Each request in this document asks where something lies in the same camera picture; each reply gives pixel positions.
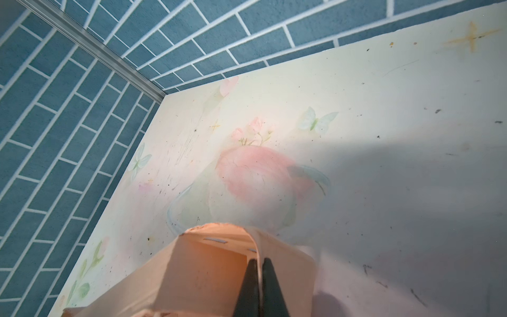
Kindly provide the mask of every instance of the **floral painted panel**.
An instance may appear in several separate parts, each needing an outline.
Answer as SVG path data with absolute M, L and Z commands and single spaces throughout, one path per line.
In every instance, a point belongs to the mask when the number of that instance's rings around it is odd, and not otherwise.
M 313 256 L 313 317 L 502 315 L 506 12 L 167 96 L 50 317 L 207 222 L 257 226 Z

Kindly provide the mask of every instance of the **pink blossom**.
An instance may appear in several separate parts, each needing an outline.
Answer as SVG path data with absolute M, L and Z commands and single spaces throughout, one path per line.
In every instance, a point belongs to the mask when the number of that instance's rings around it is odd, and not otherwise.
M 236 130 L 232 132 L 231 138 L 234 141 L 239 141 L 241 138 L 243 138 L 243 130 L 236 128 Z
M 105 237 L 102 239 L 102 244 L 100 245 L 100 248 L 98 249 L 97 258 L 100 259 L 104 253 L 105 249 L 107 249 L 107 245 L 109 244 L 109 237 Z
M 250 123 L 250 128 L 253 133 L 259 133 L 262 129 L 262 121 L 259 117 L 255 117 L 255 119 Z
M 227 96 L 233 89 L 236 87 L 238 83 L 239 77 L 235 76 L 231 79 L 225 78 L 222 84 L 220 85 L 220 94 L 222 97 Z

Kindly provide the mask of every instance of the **pink flower painting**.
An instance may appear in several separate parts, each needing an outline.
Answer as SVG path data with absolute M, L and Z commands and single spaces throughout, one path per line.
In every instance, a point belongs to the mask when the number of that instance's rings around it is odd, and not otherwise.
M 179 234 L 207 222 L 228 222 L 276 233 L 303 218 L 331 184 L 315 168 L 267 147 L 275 129 L 260 117 L 234 129 L 233 146 L 171 203 L 169 227 Z

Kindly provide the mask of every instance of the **pink rosebud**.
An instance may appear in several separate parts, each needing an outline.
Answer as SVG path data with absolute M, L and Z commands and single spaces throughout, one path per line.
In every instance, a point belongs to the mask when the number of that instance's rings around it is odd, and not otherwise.
M 231 79 L 225 78 L 222 84 L 220 85 L 220 94 L 222 97 L 227 96 L 233 89 L 236 87 L 238 83 L 239 77 L 235 76 Z
M 255 117 L 255 119 L 250 123 L 250 128 L 254 133 L 259 133 L 262 129 L 262 121 L 259 117 Z
M 102 244 L 100 245 L 100 248 L 98 249 L 97 258 L 100 259 L 104 253 L 105 249 L 107 249 L 107 245 L 109 244 L 109 237 L 105 237 L 102 240 Z
M 239 141 L 242 137 L 243 137 L 243 130 L 241 130 L 240 128 L 236 128 L 236 130 L 234 130 L 232 132 L 232 135 L 231 135 L 232 140 Z

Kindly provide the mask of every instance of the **scratch mark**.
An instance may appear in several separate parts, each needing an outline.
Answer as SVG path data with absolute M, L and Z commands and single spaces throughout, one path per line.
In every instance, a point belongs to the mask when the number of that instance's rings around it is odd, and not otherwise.
M 407 65 L 413 64 L 413 63 L 418 62 L 418 61 L 419 61 L 419 60 L 417 59 L 417 60 L 414 60 L 413 62 L 407 63 L 407 64 L 405 64 L 405 65 L 401 65 L 401 66 L 396 67 L 396 68 L 393 68 L 393 69 L 391 69 L 390 71 L 388 71 L 387 73 L 385 73 L 385 75 L 384 75 L 384 76 L 382 76 L 382 77 L 386 77 L 388 73 L 390 73 L 390 72 L 392 72 L 392 71 L 395 71 L 395 70 L 397 70 L 398 68 L 402 68 L 403 66 L 407 66 Z
M 377 281 L 378 284 L 382 285 L 385 288 L 389 288 L 386 284 L 383 284 L 382 282 Z
M 421 303 L 424 307 L 428 307 L 428 305 L 426 305 L 425 302 L 423 302 L 419 296 L 417 296 L 415 293 L 414 293 L 414 290 L 413 289 L 410 289 L 410 293 L 412 293 L 412 295 L 414 295 L 414 297 L 419 301 L 419 303 Z
M 368 276 L 368 271 L 366 269 L 371 269 L 372 267 L 370 265 L 363 264 L 363 270 L 365 270 L 366 276 Z

